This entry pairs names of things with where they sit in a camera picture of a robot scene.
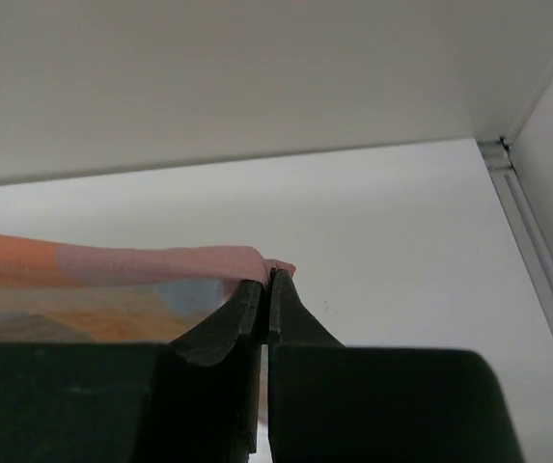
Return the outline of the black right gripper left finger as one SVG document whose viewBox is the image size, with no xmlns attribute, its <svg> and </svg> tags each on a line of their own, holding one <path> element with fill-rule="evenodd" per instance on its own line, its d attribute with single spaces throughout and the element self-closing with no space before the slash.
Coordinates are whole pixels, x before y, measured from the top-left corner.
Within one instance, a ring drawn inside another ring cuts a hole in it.
<svg viewBox="0 0 553 463">
<path fill-rule="evenodd" d="M 263 288 L 168 343 L 0 343 L 0 462 L 244 462 Z"/>
</svg>

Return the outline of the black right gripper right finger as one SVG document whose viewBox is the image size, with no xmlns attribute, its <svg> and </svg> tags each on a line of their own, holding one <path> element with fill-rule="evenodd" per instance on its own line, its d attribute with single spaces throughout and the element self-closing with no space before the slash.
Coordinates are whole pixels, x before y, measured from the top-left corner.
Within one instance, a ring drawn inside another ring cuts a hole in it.
<svg viewBox="0 0 553 463">
<path fill-rule="evenodd" d="M 352 347 L 272 274 L 268 440 L 276 462 L 520 462 L 500 383 L 463 349 Z"/>
</svg>

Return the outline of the checkered orange blue cloth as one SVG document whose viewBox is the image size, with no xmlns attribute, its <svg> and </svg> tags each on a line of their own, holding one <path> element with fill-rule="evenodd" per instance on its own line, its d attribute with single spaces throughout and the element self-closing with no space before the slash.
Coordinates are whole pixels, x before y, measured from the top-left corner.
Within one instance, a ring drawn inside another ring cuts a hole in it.
<svg viewBox="0 0 553 463">
<path fill-rule="evenodd" d="M 294 265 L 247 246 L 136 250 L 0 235 L 0 341 L 169 341 Z"/>
</svg>

